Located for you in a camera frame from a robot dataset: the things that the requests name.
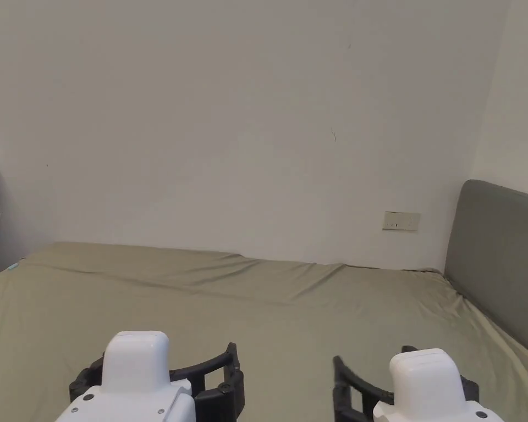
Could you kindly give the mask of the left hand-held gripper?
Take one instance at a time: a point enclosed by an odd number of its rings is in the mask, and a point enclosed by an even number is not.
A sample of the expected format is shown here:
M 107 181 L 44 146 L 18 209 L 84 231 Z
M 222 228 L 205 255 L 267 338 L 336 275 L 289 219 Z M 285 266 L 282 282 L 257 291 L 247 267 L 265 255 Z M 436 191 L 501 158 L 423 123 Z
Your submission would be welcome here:
M 116 334 L 102 357 L 69 384 L 72 403 L 57 421 L 237 421 L 245 390 L 235 343 L 186 368 L 169 370 L 168 357 L 163 332 Z M 206 375 L 219 369 L 223 381 L 207 389 Z

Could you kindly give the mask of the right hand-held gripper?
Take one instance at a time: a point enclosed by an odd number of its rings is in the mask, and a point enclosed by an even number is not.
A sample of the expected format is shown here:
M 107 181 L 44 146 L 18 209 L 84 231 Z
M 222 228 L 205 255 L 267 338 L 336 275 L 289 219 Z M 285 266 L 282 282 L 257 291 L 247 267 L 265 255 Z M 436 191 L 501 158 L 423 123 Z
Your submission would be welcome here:
M 333 358 L 333 369 L 335 421 L 494 420 L 494 412 L 478 403 L 479 385 L 460 375 L 442 349 L 402 346 L 389 362 L 394 393 L 357 376 L 340 356 Z M 352 405 L 353 390 L 361 394 L 361 411 Z

